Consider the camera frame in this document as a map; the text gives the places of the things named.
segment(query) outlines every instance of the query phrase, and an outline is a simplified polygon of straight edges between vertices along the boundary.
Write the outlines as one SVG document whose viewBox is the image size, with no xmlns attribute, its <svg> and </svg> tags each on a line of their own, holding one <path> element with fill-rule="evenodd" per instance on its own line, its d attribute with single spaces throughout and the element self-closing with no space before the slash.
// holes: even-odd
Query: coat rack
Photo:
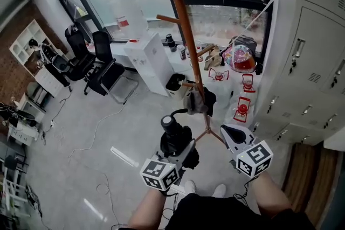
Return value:
<svg viewBox="0 0 345 230">
<path fill-rule="evenodd" d="M 162 16 L 162 15 L 157 15 L 157 18 L 181 25 L 185 40 L 187 42 L 187 47 L 188 47 L 188 51 L 189 51 L 191 65 L 192 65 L 192 69 L 193 69 L 194 77 L 195 77 L 195 83 L 196 83 L 197 88 L 200 91 L 201 96 L 205 102 L 204 87 L 203 87 L 203 82 L 201 79 L 198 57 L 200 57 L 201 55 L 203 55 L 207 51 L 211 50 L 214 47 L 214 45 L 211 45 L 211 46 L 205 48 L 204 50 L 200 51 L 199 53 L 196 52 L 192 28 L 190 26 L 190 22 L 189 22 L 189 18 L 188 18 L 188 14 L 187 14 L 187 9 L 186 9 L 185 4 L 184 4 L 184 0 L 174 0 L 174 3 L 176 6 L 178 18 L 171 18 L 171 17 L 167 17 L 167 16 Z M 222 143 L 224 143 L 223 139 L 221 139 L 211 129 L 210 118 L 207 115 L 207 113 L 204 112 L 203 115 L 204 115 L 204 119 L 205 119 L 206 128 L 205 128 L 205 131 L 200 136 L 198 136 L 196 138 L 196 141 L 201 139 L 205 134 L 212 134 L 212 135 L 214 135 L 215 138 L 219 139 Z"/>
</svg>

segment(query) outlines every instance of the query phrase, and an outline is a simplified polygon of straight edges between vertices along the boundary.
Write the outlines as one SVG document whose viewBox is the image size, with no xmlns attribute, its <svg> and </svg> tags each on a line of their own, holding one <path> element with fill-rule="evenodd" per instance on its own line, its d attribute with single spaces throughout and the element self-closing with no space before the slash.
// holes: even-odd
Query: trash can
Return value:
<svg viewBox="0 0 345 230">
<path fill-rule="evenodd" d="M 183 99 L 188 88 L 187 86 L 183 86 L 181 81 L 186 82 L 186 76 L 183 74 L 175 73 L 171 76 L 170 80 L 165 86 L 171 97 L 178 101 Z"/>
</svg>

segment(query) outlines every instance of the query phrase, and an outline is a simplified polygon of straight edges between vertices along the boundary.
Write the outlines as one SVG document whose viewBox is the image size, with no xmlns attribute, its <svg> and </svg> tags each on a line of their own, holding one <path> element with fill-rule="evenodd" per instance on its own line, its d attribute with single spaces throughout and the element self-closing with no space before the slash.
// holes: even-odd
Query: brick wall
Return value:
<svg viewBox="0 0 345 230">
<path fill-rule="evenodd" d="M 19 101 L 25 93 L 29 82 L 34 81 L 30 73 L 17 61 L 9 50 L 20 33 L 34 19 L 55 47 L 67 53 L 65 45 L 48 26 L 48 23 L 36 5 L 31 1 L 28 2 L 0 33 L 0 102 L 9 104 L 12 96 Z M 0 124 L 0 133 L 6 135 L 7 131 L 8 129 Z"/>
</svg>

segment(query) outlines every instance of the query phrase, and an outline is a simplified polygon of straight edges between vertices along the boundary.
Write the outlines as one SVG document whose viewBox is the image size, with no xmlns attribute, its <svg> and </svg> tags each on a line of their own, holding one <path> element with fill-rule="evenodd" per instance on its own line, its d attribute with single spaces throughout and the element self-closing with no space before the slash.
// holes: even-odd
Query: black office chair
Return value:
<svg viewBox="0 0 345 230">
<path fill-rule="evenodd" d="M 125 71 L 125 68 L 122 64 L 117 63 L 116 59 L 113 59 L 109 35 L 107 32 L 97 31 L 92 34 L 92 37 L 96 57 L 104 64 L 100 67 L 96 67 L 90 81 L 88 82 L 88 86 L 90 89 L 103 96 L 108 94 L 118 104 L 125 103 L 133 94 L 134 90 L 136 90 L 139 82 L 122 75 Z M 112 88 L 116 85 L 120 78 L 126 78 L 127 80 L 135 82 L 134 88 L 129 92 L 123 101 L 119 101 L 115 95 L 111 93 Z"/>
<path fill-rule="evenodd" d="M 68 65 L 70 65 L 71 68 L 65 75 L 71 81 L 84 79 L 87 82 L 84 94 L 87 95 L 89 72 L 93 69 L 96 56 L 88 51 L 82 33 L 74 26 L 70 26 L 66 29 L 65 37 L 75 55 L 75 58 L 68 61 Z"/>
</svg>

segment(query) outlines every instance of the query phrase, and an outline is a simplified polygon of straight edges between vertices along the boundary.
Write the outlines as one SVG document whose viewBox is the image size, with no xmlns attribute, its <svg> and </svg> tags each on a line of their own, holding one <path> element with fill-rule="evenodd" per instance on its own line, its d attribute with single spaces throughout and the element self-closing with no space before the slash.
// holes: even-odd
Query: concrete floor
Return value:
<svg viewBox="0 0 345 230">
<path fill-rule="evenodd" d="M 109 96 L 93 91 L 85 96 L 85 83 L 79 81 L 72 84 L 71 97 L 55 119 L 54 128 L 47 133 L 46 146 L 38 140 L 27 150 L 29 168 L 26 180 L 39 197 L 43 222 L 52 230 L 109 230 L 118 222 L 126 224 L 147 191 L 139 170 L 160 141 L 163 133 L 161 118 L 182 108 L 182 103 L 150 92 L 137 74 L 128 74 L 140 80 L 136 94 L 131 96 L 121 113 L 99 124 L 92 149 L 77 150 L 69 158 L 73 149 L 89 148 L 97 122 L 118 112 L 122 105 L 116 104 Z M 68 95 L 68 89 L 64 88 L 57 98 L 51 99 L 43 129 L 49 128 L 50 120 L 61 106 L 59 101 Z M 218 133 L 225 112 L 214 112 L 211 125 Z M 202 115 L 179 114 L 176 118 L 192 129 L 194 138 L 204 130 Z M 269 172 L 277 183 L 282 184 L 290 146 L 276 141 L 268 143 L 275 154 Z M 111 147 L 137 162 L 138 167 L 132 167 L 118 158 L 110 151 Z M 197 150 L 200 163 L 194 170 L 187 170 L 181 185 L 188 179 L 194 180 L 200 195 L 212 195 L 220 183 L 227 186 L 227 196 L 244 193 L 243 185 L 248 178 L 239 175 L 229 164 L 231 158 L 225 146 L 214 137 L 205 136 L 197 143 Z M 107 179 L 116 217 L 105 185 Z M 257 212 L 251 190 L 247 201 L 250 208 Z M 166 207 L 171 208 L 173 202 L 174 199 L 169 198 Z M 170 217 L 172 212 L 166 210 L 164 214 Z M 160 228 L 164 228 L 167 222 L 162 218 Z M 35 212 L 29 225 L 31 229 L 46 229 Z"/>
</svg>

